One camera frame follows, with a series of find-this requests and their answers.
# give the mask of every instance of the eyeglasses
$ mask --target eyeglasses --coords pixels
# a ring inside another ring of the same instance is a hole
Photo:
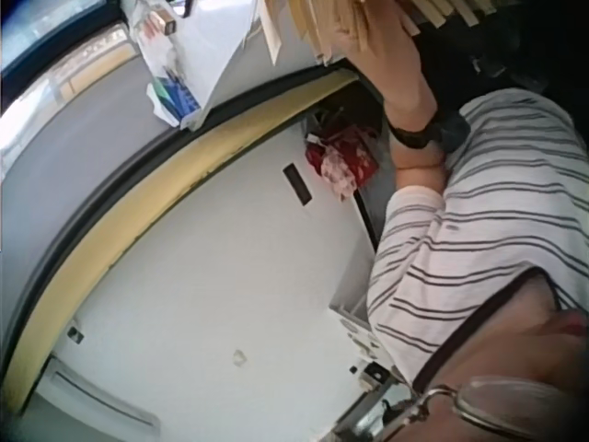
[[[439,385],[426,391],[384,440],[388,442],[407,425],[425,422],[434,396],[451,398],[454,414],[463,421],[513,440],[546,437],[573,406],[570,396],[546,384],[519,378],[472,378],[458,390]]]

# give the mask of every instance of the window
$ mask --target window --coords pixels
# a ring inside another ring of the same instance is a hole
[[[105,0],[28,0],[20,2],[2,29],[2,68],[63,23]]]
[[[35,81],[0,118],[0,182],[57,112],[136,54],[126,28],[115,25],[68,53]]]

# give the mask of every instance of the person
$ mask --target person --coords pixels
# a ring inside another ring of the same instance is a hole
[[[335,43],[382,94],[390,126],[419,133],[438,106],[403,12],[391,0],[367,0],[364,12],[368,49],[360,51],[340,29]],[[546,421],[546,410],[536,410],[543,398],[556,400],[555,391],[571,397],[583,381],[589,307],[583,140],[563,109],[526,90],[490,93],[460,113],[470,133],[453,153],[434,140],[424,148],[395,137],[390,143],[397,189],[375,256],[368,315],[403,377],[428,397],[424,422],[404,427],[395,441],[503,440],[533,432],[530,423]],[[447,390],[432,390],[439,385]],[[457,399],[465,386],[470,399]],[[456,412],[460,400],[468,402],[462,411],[475,403],[473,413],[489,419],[466,422]],[[500,408],[502,417],[492,416]],[[512,415],[528,428],[505,422]]]

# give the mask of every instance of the black slot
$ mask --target black slot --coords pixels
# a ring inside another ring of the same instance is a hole
[[[303,181],[303,177],[301,177],[301,174],[298,173],[298,170],[294,164],[291,163],[286,166],[283,170],[283,173],[288,182],[291,183],[291,186],[293,186],[294,193],[296,193],[296,196],[298,196],[298,199],[303,206],[313,199],[311,192]]]

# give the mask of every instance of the black wristwatch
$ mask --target black wristwatch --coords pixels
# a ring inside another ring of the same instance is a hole
[[[461,147],[470,134],[470,124],[457,111],[439,110],[425,129],[419,132],[404,131],[393,127],[390,122],[388,127],[395,138],[407,147],[423,149],[430,141],[435,141],[446,154]]]

